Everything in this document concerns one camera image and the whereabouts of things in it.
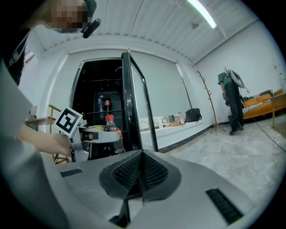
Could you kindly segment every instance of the windowsill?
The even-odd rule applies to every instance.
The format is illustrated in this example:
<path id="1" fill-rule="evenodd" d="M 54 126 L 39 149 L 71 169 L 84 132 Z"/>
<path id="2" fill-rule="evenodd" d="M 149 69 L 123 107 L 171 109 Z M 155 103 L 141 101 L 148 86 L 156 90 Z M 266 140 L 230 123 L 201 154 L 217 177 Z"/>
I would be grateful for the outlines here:
<path id="1" fill-rule="evenodd" d="M 197 122 L 186 123 L 181 126 L 156 129 L 155 132 L 158 148 L 163 148 L 191 137 L 200 131 L 194 127 L 203 123 L 204 122 L 202 120 L 199 120 Z M 152 145 L 150 131 L 143 131 L 140 133 L 143 144 Z"/>

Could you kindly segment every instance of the hand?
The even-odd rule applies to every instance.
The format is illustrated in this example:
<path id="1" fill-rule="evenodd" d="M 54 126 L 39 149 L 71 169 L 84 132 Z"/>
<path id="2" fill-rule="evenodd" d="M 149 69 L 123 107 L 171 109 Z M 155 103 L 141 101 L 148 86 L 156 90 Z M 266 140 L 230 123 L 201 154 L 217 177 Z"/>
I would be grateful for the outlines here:
<path id="1" fill-rule="evenodd" d="M 23 124 L 19 138 L 33 144 L 40 152 L 71 156 L 72 146 L 66 135 L 37 132 Z"/>
<path id="2" fill-rule="evenodd" d="M 67 157 L 71 156 L 72 146 L 68 140 L 68 136 L 61 134 L 48 134 L 47 143 L 48 142 L 50 142 L 50 147 L 47 147 L 44 152 L 62 154 Z"/>

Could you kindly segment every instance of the bottle on shelf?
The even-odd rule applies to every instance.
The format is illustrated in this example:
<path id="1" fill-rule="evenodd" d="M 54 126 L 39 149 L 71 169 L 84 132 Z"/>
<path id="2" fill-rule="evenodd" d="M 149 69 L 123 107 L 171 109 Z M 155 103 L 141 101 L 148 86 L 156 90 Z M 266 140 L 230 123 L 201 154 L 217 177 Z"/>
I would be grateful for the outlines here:
<path id="1" fill-rule="evenodd" d="M 104 111 L 111 111 L 111 99 L 108 94 L 104 100 Z"/>
<path id="2" fill-rule="evenodd" d="M 103 95 L 101 95 L 98 98 L 98 112 L 103 112 L 104 111 L 104 101 L 103 101 Z M 101 113 L 100 114 L 100 118 L 103 119 L 104 118 L 104 114 Z"/>

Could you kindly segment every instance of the wooden table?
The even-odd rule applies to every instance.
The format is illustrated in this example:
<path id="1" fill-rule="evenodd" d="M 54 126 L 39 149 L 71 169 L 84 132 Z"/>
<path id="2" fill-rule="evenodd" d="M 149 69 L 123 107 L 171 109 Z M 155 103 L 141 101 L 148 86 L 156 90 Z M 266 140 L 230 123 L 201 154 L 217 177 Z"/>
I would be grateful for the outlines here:
<path id="1" fill-rule="evenodd" d="M 270 98 L 272 104 L 272 127 L 274 127 L 275 108 L 286 107 L 286 93 Z"/>

